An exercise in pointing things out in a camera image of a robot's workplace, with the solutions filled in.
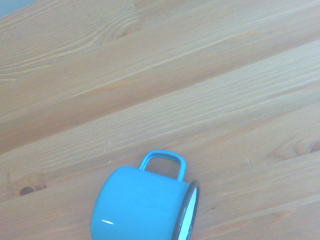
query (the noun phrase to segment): blue background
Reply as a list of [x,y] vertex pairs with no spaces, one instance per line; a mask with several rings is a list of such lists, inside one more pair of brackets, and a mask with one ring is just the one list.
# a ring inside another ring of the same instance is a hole
[[0,0],[0,18],[35,1],[36,0]]

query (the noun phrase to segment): blue mug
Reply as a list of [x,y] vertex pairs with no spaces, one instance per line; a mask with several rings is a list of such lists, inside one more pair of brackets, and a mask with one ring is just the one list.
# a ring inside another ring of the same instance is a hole
[[[177,179],[145,171],[152,158],[180,164]],[[199,200],[199,183],[183,182],[185,160],[153,150],[139,169],[122,166],[104,183],[91,218],[93,240],[189,240]]]

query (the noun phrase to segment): wood grain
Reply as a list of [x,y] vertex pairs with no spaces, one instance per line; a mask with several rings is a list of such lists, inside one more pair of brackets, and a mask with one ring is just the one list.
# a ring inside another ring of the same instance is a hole
[[140,27],[131,0],[41,0],[0,19],[0,81],[14,81]]
[[3,239],[89,240],[153,149],[200,182],[191,239],[320,238],[320,1],[39,0],[0,31]]

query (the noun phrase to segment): mug rim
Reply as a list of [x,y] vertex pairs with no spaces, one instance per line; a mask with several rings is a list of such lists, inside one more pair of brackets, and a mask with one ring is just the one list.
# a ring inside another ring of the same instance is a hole
[[191,201],[192,195],[195,190],[196,190],[196,198],[195,198],[195,204],[194,204],[194,208],[193,208],[193,215],[192,215],[188,235],[186,237],[186,240],[190,239],[191,232],[192,232],[192,229],[193,229],[193,226],[195,223],[195,219],[196,219],[196,213],[197,213],[199,196],[200,196],[200,186],[199,186],[199,182],[197,180],[193,180],[191,182],[191,184],[189,185],[189,187],[185,193],[185,196],[183,198],[183,201],[182,201],[182,204],[181,204],[181,207],[179,210],[179,214],[178,214],[176,222],[175,222],[175,226],[174,226],[171,240],[178,240],[179,239],[182,225],[184,222],[184,218],[185,218],[185,215],[187,212],[187,208],[189,206],[189,203]]

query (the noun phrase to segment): enamel mug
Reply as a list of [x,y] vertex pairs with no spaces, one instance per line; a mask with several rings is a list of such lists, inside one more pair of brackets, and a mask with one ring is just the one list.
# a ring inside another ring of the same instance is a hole
[[[145,171],[152,158],[180,164],[177,179]],[[185,160],[153,150],[139,169],[122,166],[104,183],[91,218],[93,240],[189,240],[199,200],[199,183],[183,181]]]

